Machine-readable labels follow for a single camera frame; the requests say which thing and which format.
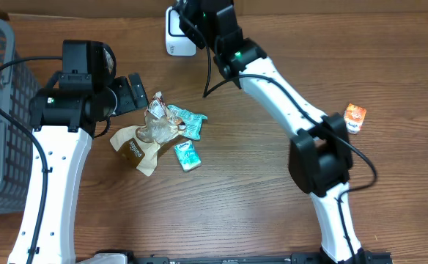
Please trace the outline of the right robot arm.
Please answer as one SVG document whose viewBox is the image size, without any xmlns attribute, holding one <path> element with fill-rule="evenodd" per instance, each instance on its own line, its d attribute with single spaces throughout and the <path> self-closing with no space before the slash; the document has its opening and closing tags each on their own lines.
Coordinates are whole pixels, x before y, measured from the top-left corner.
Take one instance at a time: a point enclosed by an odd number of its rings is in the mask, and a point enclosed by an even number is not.
<svg viewBox="0 0 428 264">
<path fill-rule="evenodd" d="M 243 35 L 233 1 L 176 1 L 166 11 L 176 36 L 207 52 L 224 82 L 250 95 L 289 137 L 289 173 L 311 197 L 322 234 L 326 263 L 365 263 L 353 229 L 348 195 L 353 154 L 344 118 L 327 115 L 282 77 L 266 51 Z"/>
</svg>

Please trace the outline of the clear brown crinkled bag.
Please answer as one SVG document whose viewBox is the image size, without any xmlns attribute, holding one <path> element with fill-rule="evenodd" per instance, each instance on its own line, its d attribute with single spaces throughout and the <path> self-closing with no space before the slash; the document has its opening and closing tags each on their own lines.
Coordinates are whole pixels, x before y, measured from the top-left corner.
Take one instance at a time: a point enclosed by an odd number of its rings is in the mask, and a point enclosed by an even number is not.
<svg viewBox="0 0 428 264">
<path fill-rule="evenodd" d="M 144 113 L 145 125 L 118 130 L 110 143 L 114 150 L 149 177 L 158 165 L 158 151 L 186 129 L 184 121 L 174 114 L 156 92 Z"/>
</svg>

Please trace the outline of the teal tissue pack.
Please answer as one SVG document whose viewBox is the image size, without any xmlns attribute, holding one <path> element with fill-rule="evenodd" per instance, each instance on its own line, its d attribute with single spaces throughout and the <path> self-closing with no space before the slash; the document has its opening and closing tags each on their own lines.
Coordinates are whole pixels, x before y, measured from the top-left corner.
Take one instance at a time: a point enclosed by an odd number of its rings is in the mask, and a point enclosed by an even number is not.
<svg viewBox="0 0 428 264">
<path fill-rule="evenodd" d="M 189 172 L 202 165 L 191 140 L 175 145 L 174 151 L 184 172 Z"/>
</svg>

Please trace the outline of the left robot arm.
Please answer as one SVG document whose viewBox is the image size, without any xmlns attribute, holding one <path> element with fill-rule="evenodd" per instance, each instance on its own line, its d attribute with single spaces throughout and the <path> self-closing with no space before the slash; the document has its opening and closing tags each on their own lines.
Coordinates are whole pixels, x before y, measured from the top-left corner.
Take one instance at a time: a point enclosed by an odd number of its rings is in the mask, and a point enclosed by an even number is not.
<svg viewBox="0 0 428 264">
<path fill-rule="evenodd" d="M 65 40 L 62 70 L 29 103 L 31 177 L 8 263 L 75 263 L 74 226 L 86 157 L 98 122 L 145 108 L 138 75 L 118 77 L 111 48 Z"/>
</svg>

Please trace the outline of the orange small carton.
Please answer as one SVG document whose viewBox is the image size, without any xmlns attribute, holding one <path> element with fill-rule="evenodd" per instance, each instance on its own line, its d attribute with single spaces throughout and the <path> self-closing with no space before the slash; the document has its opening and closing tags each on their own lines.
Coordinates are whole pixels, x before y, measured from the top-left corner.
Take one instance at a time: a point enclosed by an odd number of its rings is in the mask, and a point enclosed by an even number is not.
<svg viewBox="0 0 428 264">
<path fill-rule="evenodd" d="M 357 134 L 361 131 L 366 116 L 366 109 L 349 103 L 344 111 L 344 121 L 347 131 Z"/>
</svg>

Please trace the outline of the teal white snack packet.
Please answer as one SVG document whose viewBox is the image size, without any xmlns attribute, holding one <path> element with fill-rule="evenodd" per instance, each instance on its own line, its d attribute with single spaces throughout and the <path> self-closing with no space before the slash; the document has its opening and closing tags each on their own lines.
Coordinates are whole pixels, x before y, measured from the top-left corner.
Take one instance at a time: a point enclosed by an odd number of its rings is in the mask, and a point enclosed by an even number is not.
<svg viewBox="0 0 428 264">
<path fill-rule="evenodd" d="M 200 130 L 202 123 L 204 120 L 207 120 L 207 116 L 193 113 L 187 109 L 181 109 L 175 105 L 168 105 L 168 109 L 185 123 L 186 129 L 182 135 L 188 139 L 199 141 L 201 138 Z"/>
</svg>

